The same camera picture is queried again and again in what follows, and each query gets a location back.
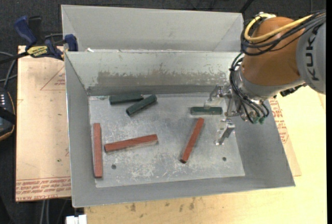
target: wooden stick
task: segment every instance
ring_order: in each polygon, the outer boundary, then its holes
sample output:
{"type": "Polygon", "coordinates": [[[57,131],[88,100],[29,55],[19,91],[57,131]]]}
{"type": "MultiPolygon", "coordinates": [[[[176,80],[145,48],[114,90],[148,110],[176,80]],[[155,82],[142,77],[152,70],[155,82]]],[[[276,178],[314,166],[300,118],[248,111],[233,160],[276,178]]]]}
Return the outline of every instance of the wooden stick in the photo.
{"type": "Polygon", "coordinates": [[[182,158],[180,159],[180,162],[182,163],[187,163],[190,153],[196,143],[196,140],[198,138],[199,133],[201,132],[201,129],[204,124],[204,119],[203,118],[198,118],[195,128],[191,134],[191,137],[189,139],[189,142],[187,144],[187,147],[185,148],[185,151],[183,152],[182,158]]]}
{"type": "Polygon", "coordinates": [[[104,148],[106,152],[111,152],[115,150],[121,150],[129,147],[142,146],[146,144],[153,144],[158,141],[157,135],[146,135],[137,138],[132,138],[128,140],[118,141],[114,143],[105,144],[104,148]]]}
{"type": "Polygon", "coordinates": [[[95,178],[103,177],[102,130],[100,123],[93,124],[93,172],[95,178]]]}

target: cardboard sheet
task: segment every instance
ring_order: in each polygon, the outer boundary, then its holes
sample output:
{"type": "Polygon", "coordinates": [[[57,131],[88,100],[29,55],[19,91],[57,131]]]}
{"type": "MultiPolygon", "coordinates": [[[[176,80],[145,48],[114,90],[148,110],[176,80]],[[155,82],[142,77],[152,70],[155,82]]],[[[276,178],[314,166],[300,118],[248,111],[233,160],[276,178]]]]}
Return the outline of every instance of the cardboard sheet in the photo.
{"type": "Polygon", "coordinates": [[[16,201],[70,197],[64,62],[19,59],[17,98],[16,201]]]}

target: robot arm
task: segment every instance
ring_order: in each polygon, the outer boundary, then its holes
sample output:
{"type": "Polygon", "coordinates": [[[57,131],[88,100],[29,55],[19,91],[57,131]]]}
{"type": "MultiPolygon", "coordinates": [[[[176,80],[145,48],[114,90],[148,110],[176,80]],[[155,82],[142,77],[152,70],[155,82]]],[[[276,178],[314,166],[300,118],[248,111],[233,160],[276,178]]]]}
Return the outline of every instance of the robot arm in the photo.
{"type": "Polygon", "coordinates": [[[230,69],[235,105],[229,116],[263,122],[264,101],[309,85],[325,94],[326,11],[292,20],[260,13],[244,28],[230,69]],[[250,30],[256,25],[252,35],[250,30]]]}

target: metal plate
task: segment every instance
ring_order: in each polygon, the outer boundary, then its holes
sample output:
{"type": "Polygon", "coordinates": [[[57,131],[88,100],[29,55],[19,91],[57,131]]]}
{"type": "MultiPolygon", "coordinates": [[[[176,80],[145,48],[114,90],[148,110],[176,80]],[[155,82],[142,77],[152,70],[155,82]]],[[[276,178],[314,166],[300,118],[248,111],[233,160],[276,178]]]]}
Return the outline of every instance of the metal plate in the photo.
{"type": "Polygon", "coordinates": [[[198,119],[190,114],[190,108],[202,106],[208,93],[157,97],[156,104],[132,117],[126,113],[132,103],[110,105],[108,96],[89,97],[90,122],[101,124],[103,144],[150,134],[158,136],[156,145],[104,152],[104,176],[96,179],[98,188],[244,176],[235,134],[223,145],[215,144],[224,115],[201,116],[204,127],[189,161],[179,161],[198,119]]]}

